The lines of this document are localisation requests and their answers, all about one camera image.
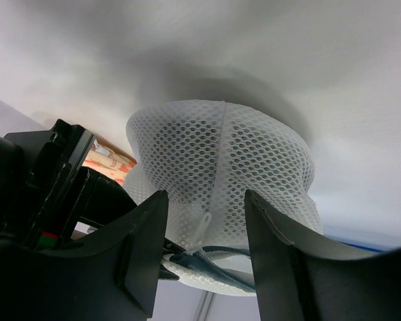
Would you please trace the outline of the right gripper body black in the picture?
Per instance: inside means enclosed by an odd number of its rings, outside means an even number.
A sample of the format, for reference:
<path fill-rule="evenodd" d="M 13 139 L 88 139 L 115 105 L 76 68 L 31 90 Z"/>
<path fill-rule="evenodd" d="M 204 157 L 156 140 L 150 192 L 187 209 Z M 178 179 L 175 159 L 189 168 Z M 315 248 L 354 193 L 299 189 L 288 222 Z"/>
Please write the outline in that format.
<path fill-rule="evenodd" d="M 83 165 L 95 138 L 61 119 L 0 137 L 0 239 L 57 248 L 77 223 L 100 228 L 136 208 L 116 181 Z"/>

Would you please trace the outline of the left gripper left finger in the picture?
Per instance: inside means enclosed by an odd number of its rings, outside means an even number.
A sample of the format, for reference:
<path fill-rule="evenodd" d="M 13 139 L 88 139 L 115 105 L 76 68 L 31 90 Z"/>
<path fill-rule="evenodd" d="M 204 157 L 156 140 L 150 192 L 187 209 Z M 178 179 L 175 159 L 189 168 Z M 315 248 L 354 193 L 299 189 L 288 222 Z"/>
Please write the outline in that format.
<path fill-rule="evenodd" d="M 159 191 L 60 250 L 0 240 L 0 320 L 149 319 L 167 215 Z"/>

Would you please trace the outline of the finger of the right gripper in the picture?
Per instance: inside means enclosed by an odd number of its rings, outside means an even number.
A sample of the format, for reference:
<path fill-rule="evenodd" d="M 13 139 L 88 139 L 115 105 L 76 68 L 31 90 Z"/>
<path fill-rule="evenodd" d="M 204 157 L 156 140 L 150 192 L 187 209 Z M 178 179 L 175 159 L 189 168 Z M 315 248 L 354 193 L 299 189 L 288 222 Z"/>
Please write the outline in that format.
<path fill-rule="evenodd" d="M 174 242 L 172 242 L 171 240 L 164 238 L 164 245 L 162 248 L 162 254 L 163 255 L 167 255 L 167 254 L 171 254 L 171 255 L 176 255 L 176 254 L 181 254 L 185 252 L 185 249 L 177 244 L 175 244 Z M 179 277 L 168 271 L 162 264 L 160 264 L 160 271 L 159 271 L 159 280 L 169 280 L 169 281 L 179 281 Z"/>

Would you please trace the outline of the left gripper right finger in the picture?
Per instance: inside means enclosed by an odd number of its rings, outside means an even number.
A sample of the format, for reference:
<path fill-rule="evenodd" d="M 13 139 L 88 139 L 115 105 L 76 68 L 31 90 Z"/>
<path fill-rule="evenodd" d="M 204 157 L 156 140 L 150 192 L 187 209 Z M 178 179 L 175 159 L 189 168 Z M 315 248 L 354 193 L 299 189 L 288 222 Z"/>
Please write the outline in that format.
<path fill-rule="evenodd" d="M 245 217 L 262 320 L 401 320 L 401 248 L 329 239 L 254 191 Z"/>

